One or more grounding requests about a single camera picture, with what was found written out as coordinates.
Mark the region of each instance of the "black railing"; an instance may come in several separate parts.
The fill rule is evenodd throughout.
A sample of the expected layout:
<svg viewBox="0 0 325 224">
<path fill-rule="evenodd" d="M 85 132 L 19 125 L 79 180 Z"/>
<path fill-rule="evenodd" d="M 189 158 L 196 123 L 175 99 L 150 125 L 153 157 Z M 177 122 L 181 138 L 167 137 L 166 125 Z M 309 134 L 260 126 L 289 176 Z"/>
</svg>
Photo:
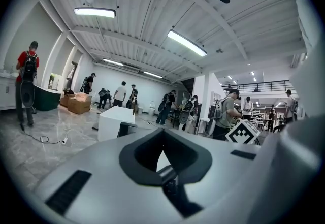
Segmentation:
<svg viewBox="0 0 325 224">
<path fill-rule="evenodd" d="M 228 85 L 222 86 L 222 88 L 226 93 L 233 88 L 239 89 L 241 93 L 258 93 L 264 91 L 283 91 L 285 93 L 288 89 L 291 91 L 294 89 L 289 80 Z"/>
</svg>

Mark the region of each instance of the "ceiling light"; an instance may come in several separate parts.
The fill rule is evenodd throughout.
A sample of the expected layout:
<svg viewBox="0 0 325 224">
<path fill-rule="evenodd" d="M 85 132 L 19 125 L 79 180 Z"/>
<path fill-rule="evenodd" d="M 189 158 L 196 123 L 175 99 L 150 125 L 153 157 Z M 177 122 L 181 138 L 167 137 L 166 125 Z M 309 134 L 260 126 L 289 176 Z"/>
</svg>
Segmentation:
<svg viewBox="0 0 325 224">
<path fill-rule="evenodd" d="M 158 75 L 155 75 L 153 73 L 150 73 L 150 72 L 144 72 L 145 74 L 148 74 L 148 75 L 151 75 L 151 76 L 154 76 L 154 77 L 157 77 L 159 79 L 162 79 L 162 76 L 158 76 Z"/>
<path fill-rule="evenodd" d="M 73 11 L 75 11 L 76 15 L 96 15 L 111 18 L 114 18 L 116 16 L 115 10 L 106 8 L 77 7 Z"/>
<path fill-rule="evenodd" d="M 170 30 L 168 35 L 169 38 L 172 38 L 176 42 L 179 42 L 180 44 L 186 46 L 193 52 L 197 53 L 199 56 L 204 57 L 207 55 L 207 52 L 201 49 L 199 46 L 197 46 L 195 43 L 191 42 L 190 40 L 186 39 L 184 36 L 179 35 L 173 30 Z"/>
<path fill-rule="evenodd" d="M 119 63 L 119 62 L 112 61 L 112 60 L 109 60 L 109 59 L 103 59 L 103 61 L 105 61 L 105 62 L 109 62 L 109 63 L 112 63 L 112 64 L 116 64 L 116 65 L 119 65 L 119 66 L 123 66 L 123 64 L 121 64 L 121 63 Z"/>
</svg>

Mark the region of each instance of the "red shirt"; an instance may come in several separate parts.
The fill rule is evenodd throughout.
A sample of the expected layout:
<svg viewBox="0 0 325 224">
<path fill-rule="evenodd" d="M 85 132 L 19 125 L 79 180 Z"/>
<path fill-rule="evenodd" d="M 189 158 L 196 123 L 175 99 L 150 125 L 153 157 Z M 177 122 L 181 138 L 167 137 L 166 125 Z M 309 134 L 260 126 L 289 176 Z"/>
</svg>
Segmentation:
<svg viewBox="0 0 325 224">
<path fill-rule="evenodd" d="M 29 51 L 29 54 L 30 54 L 31 56 L 33 56 L 33 55 L 35 54 L 35 52 L 34 52 L 34 51 Z M 20 55 L 19 58 L 18 58 L 18 61 L 19 61 L 19 63 L 20 63 L 20 66 L 22 66 L 22 67 L 24 66 L 26 59 L 27 59 L 27 53 L 24 51 L 24 52 L 21 53 L 21 55 Z M 37 67 L 37 68 L 38 68 L 38 66 L 39 66 L 39 62 L 40 62 L 40 60 L 39 60 L 39 58 L 37 57 L 37 59 L 36 59 L 36 67 Z M 21 78 L 20 72 L 19 72 L 19 75 L 18 75 L 18 77 L 17 77 L 17 81 L 18 81 L 18 82 L 21 82 L 21 81 L 22 81 L 22 78 Z"/>
</svg>

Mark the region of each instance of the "white cabinet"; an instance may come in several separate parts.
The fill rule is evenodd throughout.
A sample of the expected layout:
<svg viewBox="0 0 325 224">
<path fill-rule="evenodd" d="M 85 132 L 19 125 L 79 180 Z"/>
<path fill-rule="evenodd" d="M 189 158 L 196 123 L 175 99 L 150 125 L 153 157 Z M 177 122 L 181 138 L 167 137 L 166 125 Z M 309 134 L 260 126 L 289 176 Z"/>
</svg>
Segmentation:
<svg viewBox="0 0 325 224">
<path fill-rule="evenodd" d="M 15 109 L 15 86 L 13 77 L 0 77 L 0 110 Z"/>
</svg>

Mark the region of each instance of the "white table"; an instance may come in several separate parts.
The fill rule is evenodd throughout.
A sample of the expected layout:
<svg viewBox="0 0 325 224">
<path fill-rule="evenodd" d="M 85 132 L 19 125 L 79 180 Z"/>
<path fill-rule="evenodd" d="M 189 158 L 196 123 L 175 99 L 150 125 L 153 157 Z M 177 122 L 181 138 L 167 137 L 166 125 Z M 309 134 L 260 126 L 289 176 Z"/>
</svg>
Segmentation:
<svg viewBox="0 0 325 224">
<path fill-rule="evenodd" d="M 209 119 L 209 118 L 203 118 L 203 117 L 201 117 L 201 118 L 199 119 L 199 123 L 198 123 L 198 128 L 197 128 L 196 135 L 199 133 L 199 129 L 200 129 L 201 121 L 206 122 L 206 123 L 209 123 L 209 122 L 210 122 L 210 119 Z"/>
<path fill-rule="evenodd" d="M 98 141 L 117 138 L 121 122 L 135 124 L 133 110 L 122 107 L 113 107 L 100 115 L 98 126 Z"/>
</svg>

